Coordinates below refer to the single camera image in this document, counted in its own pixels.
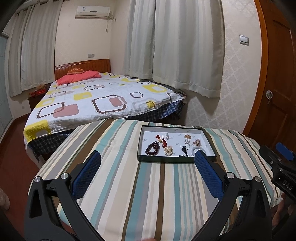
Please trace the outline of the right hand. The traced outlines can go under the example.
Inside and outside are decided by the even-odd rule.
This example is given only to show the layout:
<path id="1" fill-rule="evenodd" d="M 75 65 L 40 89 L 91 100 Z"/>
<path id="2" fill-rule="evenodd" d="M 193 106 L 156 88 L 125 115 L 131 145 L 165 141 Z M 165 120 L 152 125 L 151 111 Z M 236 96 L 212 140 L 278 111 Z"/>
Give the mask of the right hand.
<path id="1" fill-rule="evenodd" d="M 286 198 L 286 194 L 282 193 L 280 203 L 271 210 L 272 227 L 276 227 L 278 225 L 281 217 L 284 216 L 284 212 L 287 211 L 287 213 L 291 215 L 295 210 L 295 203 L 292 203 L 290 206 L 288 206 L 286 204 Z"/>

